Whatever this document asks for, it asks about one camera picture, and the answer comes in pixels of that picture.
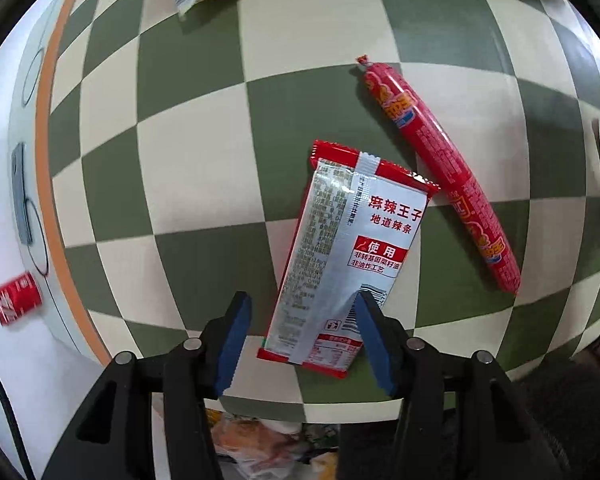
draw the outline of spicy strip snack bag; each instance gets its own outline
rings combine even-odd
[[[360,289],[382,306],[437,184],[379,157],[316,140],[314,168],[262,359],[344,377],[362,338]]]

